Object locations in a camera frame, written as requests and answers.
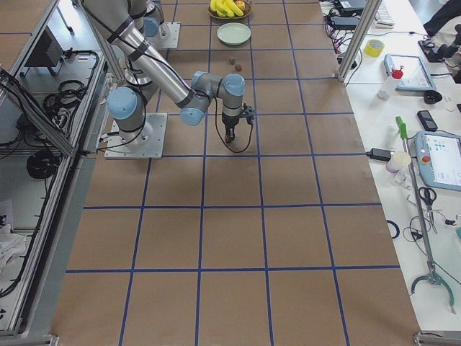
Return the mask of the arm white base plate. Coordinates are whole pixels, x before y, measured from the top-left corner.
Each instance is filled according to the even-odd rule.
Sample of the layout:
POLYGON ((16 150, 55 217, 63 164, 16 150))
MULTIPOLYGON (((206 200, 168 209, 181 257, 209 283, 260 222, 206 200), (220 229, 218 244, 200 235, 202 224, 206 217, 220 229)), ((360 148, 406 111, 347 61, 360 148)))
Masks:
POLYGON ((164 148, 164 138, 168 115, 166 113, 148 113, 143 132, 132 142, 131 138, 110 136, 104 151, 106 159, 160 159, 164 148))
POLYGON ((179 43, 180 22, 164 22, 160 25, 161 49, 176 49, 179 43))

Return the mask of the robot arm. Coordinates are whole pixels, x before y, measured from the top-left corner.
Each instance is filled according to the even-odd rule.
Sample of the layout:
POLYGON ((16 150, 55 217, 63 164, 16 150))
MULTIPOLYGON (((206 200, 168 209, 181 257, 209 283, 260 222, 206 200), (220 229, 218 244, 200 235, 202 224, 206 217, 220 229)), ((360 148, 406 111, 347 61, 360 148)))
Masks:
POLYGON ((144 35, 151 45, 161 48, 169 35, 160 0, 146 1, 146 13, 143 17, 144 35))
POLYGON ((241 75, 221 77, 198 71, 188 85, 156 50, 149 40, 153 32, 150 21, 157 23, 162 16, 151 16, 146 1, 82 1, 81 5, 102 38, 117 46, 134 69, 175 103, 184 123, 198 125, 211 102, 221 99, 225 134, 220 139, 225 145, 235 140, 235 128, 241 119, 254 126, 253 110, 243 102, 246 82, 241 75))

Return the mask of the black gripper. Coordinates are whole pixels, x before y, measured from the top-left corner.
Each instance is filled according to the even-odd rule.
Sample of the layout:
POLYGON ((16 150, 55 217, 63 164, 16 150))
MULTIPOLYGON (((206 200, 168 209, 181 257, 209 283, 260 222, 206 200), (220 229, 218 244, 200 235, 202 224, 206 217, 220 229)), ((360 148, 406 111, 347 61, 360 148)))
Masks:
POLYGON ((225 142, 235 141, 235 127, 240 119, 246 120, 248 125, 254 125, 255 112, 251 105, 243 103, 241 111, 237 115, 226 115, 222 113, 222 122, 225 126, 225 142))

